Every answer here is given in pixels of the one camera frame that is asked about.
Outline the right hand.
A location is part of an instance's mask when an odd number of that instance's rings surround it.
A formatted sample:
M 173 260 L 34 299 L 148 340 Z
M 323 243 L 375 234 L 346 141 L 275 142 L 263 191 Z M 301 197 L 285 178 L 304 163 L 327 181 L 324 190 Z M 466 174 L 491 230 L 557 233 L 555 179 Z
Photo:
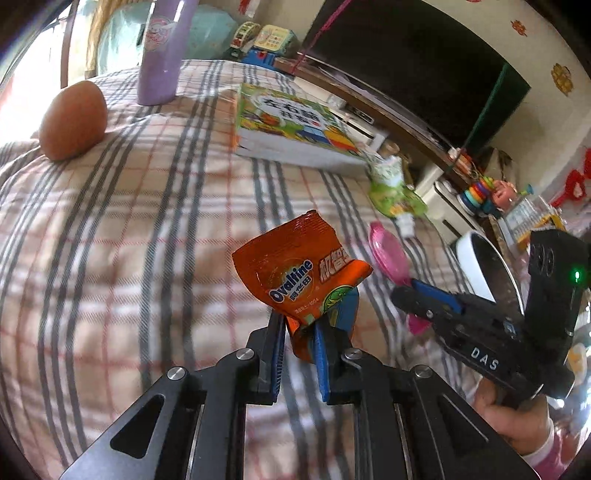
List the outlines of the right hand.
M 546 396 L 538 395 L 518 409 L 498 404 L 497 396 L 496 385 L 482 378 L 474 400 L 478 414 L 520 455 L 533 454 L 544 447 L 553 435 Z

